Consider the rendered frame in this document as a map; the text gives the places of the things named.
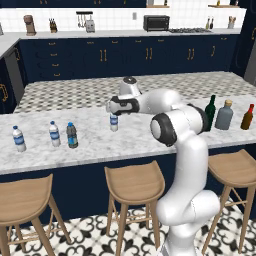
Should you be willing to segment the clear plastic bottle blue label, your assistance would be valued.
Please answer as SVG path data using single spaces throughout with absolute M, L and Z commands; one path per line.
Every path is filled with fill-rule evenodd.
M 13 127 L 13 139 L 14 143 L 19 152 L 24 152 L 26 150 L 26 144 L 22 131 L 18 128 L 17 125 Z
M 59 129 L 54 121 L 50 122 L 50 128 L 49 128 L 50 138 L 52 141 L 52 145 L 54 147 L 59 147 L 61 144 L 60 141 L 60 135 L 59 135 Z
M 118 116 L 110 113 L 110 129 L 113 132 L 118 130 Z

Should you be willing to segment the dark plastic bottle blue cap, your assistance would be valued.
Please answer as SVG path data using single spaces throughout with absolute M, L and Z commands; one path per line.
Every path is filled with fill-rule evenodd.
M 78 146 L 77 132 L 72 122 L 68 123 L 66 133 L 68 138 L 68 146 L 70 148 L 76 148 Z

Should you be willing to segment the dark blue base cupboards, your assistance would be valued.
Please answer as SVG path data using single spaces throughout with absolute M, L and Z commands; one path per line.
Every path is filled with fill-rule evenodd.
M 19 53 L 29 82 L 227 71 L 238 36 L 176 35 L 26 39 Z

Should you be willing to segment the wooden bar stool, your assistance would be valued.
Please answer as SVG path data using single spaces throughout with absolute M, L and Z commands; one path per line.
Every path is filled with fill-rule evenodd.
M 63 231 L 66 241 L 71 242 L 68 231 L 52 195 L 53 175 L 44 178 L 24 179 L 15 182 L 0 183 L 0 251 L 2 256 L 10 256 L 9 246 L 20 244 L 25 251 L 25 243 L 39 239 L 48 256 L 55 256 L 49 235 L 54 232 L 49 223 L 45 231 L 39 216 L 47 206 L 51 209 L 50 220 L 56 218 L 60 230 Z M 31 222 L 35 232 L 29 234 L 28 239 L 22 237 L 19 226 Z
M 256 191 L 256 160 L 246 150 L 242 149 L 235 153 L 210 156 L 208 167 L 211 174 L 224 185 L 224 188 L 220 196 L 220 211 L 214 217 L 202 253 L 205 253 L 208 247 L 223 208 L 239 204 L 244 207 L 238 249 L 238 252 L 241 252 Z
M 112 215 L 118 224 L 116 256 L 120 256 L 125 226 L 130 223 L 152 221 L 155 248 L 160 246 L 159 222 L 156 204 L 165 189 L 165 180 L 156 160 L 148 164 L 120 168 L 104 168 L 109 190 L 106 234 L 110 233 Z M 146 213 L 127 216 L 128 207 L 145 205 Z

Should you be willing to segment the dark blue island cabinet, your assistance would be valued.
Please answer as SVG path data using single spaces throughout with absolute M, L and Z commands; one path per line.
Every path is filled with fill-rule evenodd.
M 256 143 L 232 147 L 210 149 L 209 154 L 233 153 L 245 149 L 256 159 Z M 176 153 L 165 154 L 143 158 L 70 166 L 63 168 L 21 172 L 14 169 L 12 174 L 1 174 L 0 183 L 11 182 L 22 179 L 42 178 L 53 173 L 53 196 L 64 220 L 78 217 L 87 217 L 107 213 L 108 210 L 108 188 L 104 167 L 124 167 L 158 162 L 165 179 L 166 188 L 164 194 L 173 183 Z M 218 182 L 209 172 L 205 189 L 214 191 L 217 195 L 222 193 L 223 185 Z M 251 208 L 250 219 L 256 221 L 256 193 Z

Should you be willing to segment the black toaster oven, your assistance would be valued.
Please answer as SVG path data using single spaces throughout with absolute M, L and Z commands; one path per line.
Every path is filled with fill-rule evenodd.
M 167 15 L 145 15 L 143 29 L 149 31 L 168 31 L 170 17 Z

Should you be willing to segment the knife block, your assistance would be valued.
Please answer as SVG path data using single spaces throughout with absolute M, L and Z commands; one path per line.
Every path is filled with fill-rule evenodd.
M 54 21 L 54 19 L 49 19 L 49 26 L 50 26 L 50 31 L 51 33 L 57 33 L 57 25 L 56 22 Z

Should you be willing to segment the grey dishwasher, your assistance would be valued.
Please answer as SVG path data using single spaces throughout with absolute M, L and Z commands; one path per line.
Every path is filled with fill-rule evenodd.
M 24 86 L 21 78 L 19 66 L 17 63 L 15 50 L 9 50 L 4 56 L 10 81 L 14 90 L 16 102 L 19 103 L 24 95 Z

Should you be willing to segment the black hob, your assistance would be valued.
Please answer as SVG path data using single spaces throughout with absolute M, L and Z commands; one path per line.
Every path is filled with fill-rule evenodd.
M 171 33 L 211 33 L 211 30 L 204 28 L 171 28 Z

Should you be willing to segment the brown coffee grinder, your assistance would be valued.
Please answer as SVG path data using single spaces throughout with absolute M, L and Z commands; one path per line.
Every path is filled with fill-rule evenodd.
M 34 26 L 34 21 L 33 21 L 33 16 L 32 15 L 25 15 L 23 17 L 25 25 L 26 25 L 26 30 L 27 36 L 35 36 L 36 35 L 36 30 L 35 30 L 35 26 Z

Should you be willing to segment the grey glass bottle cork stopper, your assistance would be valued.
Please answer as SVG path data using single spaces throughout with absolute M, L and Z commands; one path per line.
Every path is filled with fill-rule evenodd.
M 233 110 L 231 109 L 232 101 L 226 100 L 224 106 L 219 109 L 215 127 L 219 130 L 228 130 L 230 127 L 231 119 L 233 117 Z

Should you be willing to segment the brown glass bottle red cap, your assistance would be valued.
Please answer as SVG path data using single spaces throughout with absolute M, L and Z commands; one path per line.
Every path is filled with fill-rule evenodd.
M 251 104 L 248 111 L 244 114 L 243 116 L 243 120 L 241 122 L 240 128 L 243 130 L 248 130 L 250 127 L 250 124 L 252 122 L 253 119 L 253 109 L 254 109 L 254 105 Z

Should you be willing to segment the dark blue tall cupboard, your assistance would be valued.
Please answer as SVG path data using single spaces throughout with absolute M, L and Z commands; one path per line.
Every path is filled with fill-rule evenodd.
M 239 0 L 246 9 L 230 70 L 256 87 L 256 0 Z

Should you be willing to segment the black rail with hanging tools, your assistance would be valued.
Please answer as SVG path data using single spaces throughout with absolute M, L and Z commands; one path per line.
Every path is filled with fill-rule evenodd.
M 77 20 L 78 20 L 78 27 L 79 28 L 85 28 L 86 27 L 86 16 L 92 15 L 92 11 L 77 11 Z

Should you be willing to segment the dark blue wall cupboards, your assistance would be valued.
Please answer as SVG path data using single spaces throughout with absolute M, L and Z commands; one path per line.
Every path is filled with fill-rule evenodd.
M 0 0 L 0 8 L 145 8 L 147 0 Z

